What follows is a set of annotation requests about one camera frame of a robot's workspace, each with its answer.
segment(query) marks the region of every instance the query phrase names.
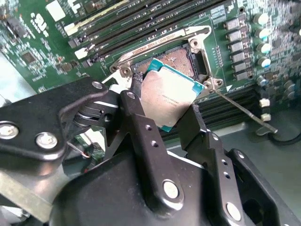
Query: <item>chip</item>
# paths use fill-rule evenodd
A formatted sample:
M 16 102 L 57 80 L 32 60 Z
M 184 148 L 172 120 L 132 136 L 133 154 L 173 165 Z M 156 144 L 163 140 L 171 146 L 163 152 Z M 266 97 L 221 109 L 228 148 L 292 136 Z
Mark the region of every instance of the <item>chip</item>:
M 237 28 L 237 27 L 239 27 L 239 21 L 238 21 L 237 18 L 226 22 L 227 30 L 232 30 L 232 29 Z
M 26 52 L 21 55 L 21 58 L 29 65 L 36 61 L 31 52 Z
M 241 32 L 236 31 L 236 32 L 228 34 L 228 39 L 230 42 L 241 40 Z
M 281 44 L 282 44 L 281 38 L 278 38 L 275 41 L 273 41 L 273 47 L 275 47 L 275 48 L 280 47 Z
M 238 53 L 232 56 L 232 60 L 234 63 L 243 61 L 245 59 L 245 54 L 244 53 Z
M 247 72 L 242 72 L 242 73 L 236 75 L 237 81 L 247 79 L 247 78 L 248 78 L 248 73 Z
M 246 64 L 245 64 L 245 62 L 242 62 L 240 64 L 234 65 L 233 67 L 234 67 L 235 72 L 240 72 L 240 71 L 246 69 Z

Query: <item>gray surface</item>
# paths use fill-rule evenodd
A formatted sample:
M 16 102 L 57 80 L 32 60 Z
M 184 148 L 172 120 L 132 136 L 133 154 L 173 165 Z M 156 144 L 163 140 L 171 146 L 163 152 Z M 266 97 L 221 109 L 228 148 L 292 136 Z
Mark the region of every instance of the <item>gray surface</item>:
M 0 66 L 0 95 L 11 102 L 16 102 L 35 94 L 35 91 L 1 53 Z
M 283 139 L 291 139 L 299 134 L 301 114 L 285 111 L 273 115 L 272 124 L 279 129 Z M 275 146 L 268 140 L 252 139 L 250 130 L 222 137 L 227 150 L 242 150 L 274 187 L 285 203 L 301 220 L 301 143 L 291 146 Z

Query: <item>green circuit board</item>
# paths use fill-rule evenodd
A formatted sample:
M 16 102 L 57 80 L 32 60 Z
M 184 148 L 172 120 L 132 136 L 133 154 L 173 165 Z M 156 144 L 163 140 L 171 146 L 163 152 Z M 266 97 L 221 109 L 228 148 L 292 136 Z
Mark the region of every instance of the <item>green circuit board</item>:
M 300 83 L 301 39 L 294 32 L 300 26 L 299 3 L 4 0 L 0 4 L 1 51 L 37 93 L 86 76 L 102 81 L 111 75 L 110 67 L 123 54 L 195 26 L 212 29 L 204 47 L 212 76 L 223 80 L 221 92 L 257 84 L 262 75 L 272 87 L 271 92 L 281 93 L 279 99 L 283 100 L 288 98 L 284 84 L 288 80 Z M 268 18 L 261 25 L 255 17 L 262 14 Z M 233 19 L 237 22 L 228 24 Z M 263 29 L 269 33 L 259 37 Z M 236 43 L 243 47 L 233 52 L 231 48 Z M 266 43 L 270 51 L 263 53 L 259 45 Z M 84 54 L 81 52 L 78 57 L 77 52 L 83 49 Z M 191 52 L 185 39 L 140 54 L 131 61 L 130 68 L 139 71 L 152 57 L 166 60 L 178 70 L 187 70 L 200 81 L 208 76 L 204 56 Z

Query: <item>black bracket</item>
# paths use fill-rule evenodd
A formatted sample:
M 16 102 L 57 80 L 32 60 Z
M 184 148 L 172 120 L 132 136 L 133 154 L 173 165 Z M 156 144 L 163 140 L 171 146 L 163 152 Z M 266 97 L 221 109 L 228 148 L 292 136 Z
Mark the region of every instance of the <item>black bracket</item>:
M 111 158 L 120 146 L 124 151 L 125 142 L 130 140 L 146 203 L 156 214 L 167 218 L 184 203 L 178 176 L 154 120 L 144 115 L 139 97 L 131 91 L 122 91 L 120 102 L 124 120 L 105 158 Z
M 301 222 L 240 150 L 227 153 L 232 159 L 244 211 L 256 224 L 263 226 L 301 226 Z
M 244 226 L 232 161 L 225 155 L 220 138 L 207 130 L 196 105 L 192 105 L 179 120 L 179 137 L 188 158 L 203 165 L 208 171 L 208 215 L 216 225 Z
M 0 139 L 1 167 L 38 175 L 53 172 L 67 154 L 69 136 L 85 129 L 73 123 L 79 109 L 107 93 L 104 85 L 87 77 L 0 108 L 0 125 L 17 128 L 14 138 Z M 55 137 L 53 148 L 37 145 L 43 133 Z

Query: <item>wire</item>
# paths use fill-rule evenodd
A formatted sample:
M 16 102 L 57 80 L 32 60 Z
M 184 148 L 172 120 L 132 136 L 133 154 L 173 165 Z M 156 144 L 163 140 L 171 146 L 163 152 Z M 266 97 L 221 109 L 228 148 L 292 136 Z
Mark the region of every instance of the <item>wire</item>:
M 296 136 L 295 138 L 291 139 L 291 140 L 277 140 L 275 137 L 274 137 L 274 134 L 272 133 L 269 133 L 268 134 L 268 138 L 269 140 L 277 145 L 277 146 L 286 146 L 286 145 L 293 145 L 293 144 L 296 144 L 298 143 L 299 141 L 301 141 L 301 133 Z

